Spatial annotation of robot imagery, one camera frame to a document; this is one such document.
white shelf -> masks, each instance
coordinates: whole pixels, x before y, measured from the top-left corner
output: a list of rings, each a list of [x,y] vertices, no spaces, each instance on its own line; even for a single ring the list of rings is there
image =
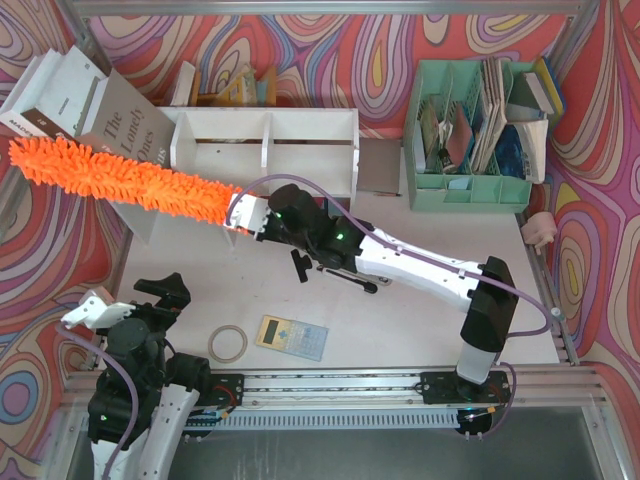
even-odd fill
[[[355,193],[353,181],[352,145],[273,145],[273,160],[267,164],[272,173],[292,173],[312,182],[331,188],[335,197],[350,198]],[[273,192],[288,180],[274,180],[270,184]]]
[[[206,180],[245,187],[268,174],[307,178],[331,195],[355,202],[358,111],[337,108],[162,107],[176,123],[171,168]],[[269,195],[288,182],[254,189]],[[137,238],[148,243],[157,212],[138,205],[114,208]],[[233,243],[229,235],[226,238]]]

beige calculator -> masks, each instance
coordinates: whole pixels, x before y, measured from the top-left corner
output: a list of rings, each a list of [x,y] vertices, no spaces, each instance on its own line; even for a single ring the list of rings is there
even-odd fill
[[[319,362],[329,329],[265,315],[256,345]]]

mint green organizer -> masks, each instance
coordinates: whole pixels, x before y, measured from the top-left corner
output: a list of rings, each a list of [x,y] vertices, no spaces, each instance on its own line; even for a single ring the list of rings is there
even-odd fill
[[[504,62],[503,82],[505,99],[509,98],[513,77],[530,71],[531,63]],[[462,102],[470,118],[473,118],[480,94],[482,62],[473,60],[422,60],[411,91],[409,112],[404,127],[404,157],[407,164],[409,200],[411,209],[423,212],[467,213],[520,213],[529,204],[531,183],[520,178],[500,175],[498,164],[492,155],[484,175],[474,175],[468,165],[461,174],[417,173],[413,157],[416,119],[429,96],[441,98],[436,107],[439,118],[449,119],[455,114],[455,102]],[[467,190],[449,189],[452,180],[468,178]]]

orange microfiber duster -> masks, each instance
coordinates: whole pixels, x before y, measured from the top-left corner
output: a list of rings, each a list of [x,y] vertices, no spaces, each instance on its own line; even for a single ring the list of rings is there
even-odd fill
[[[63,138],[18,138],[9,149],[11,163],[37,185],[59,185],[67,193],[114,202],[139,203],[146,210],[185,215],[222,225],[231,195],[242,189],[197,175],[140,163]]]

colorful swirl pattern wall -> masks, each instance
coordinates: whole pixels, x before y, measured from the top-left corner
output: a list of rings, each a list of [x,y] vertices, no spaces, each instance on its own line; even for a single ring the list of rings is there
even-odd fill
[[[0,3],[0,99],[33,54],[69,44],[53,2],[37,3]],[[563,66],[569,112],[555,132],[550,185],[535,200],[557,216],[550,261],[580,353],[597,362],[636,450],[639,17],[638,2],[602,0],[594,33]],[[182,60],[200,68],[202,91],[220,89],[244,63],[258,74],[276,65],[280,104],[355,107],[363,134],[400,137],[419,59],[529,61],[551,49],[563,23],[562,16],[326,15],[103,17],[91,26],[118,70],[149,97],[162,94]],[[111,280],[122,239],[108,207],[32,188],[0,246],[1,478],[40,472],[60,379],[83,356],[51,324],[87,285]]]
[[[602,0],[563,66],[569,105],[538,207],[556,216],[549,255],[578,354],[596,365],[640,472],[640,2]]]
[[[0,2],[0,98],[33,55],[72,43],[47,2]],[[0,137],[0,182],[9,168]],[[63,380],[86,352],[54,325],[93,285],[114,282],[125,227],[111,207],[31,186],[0,245],[0,478],[31,479],[60,405]]]

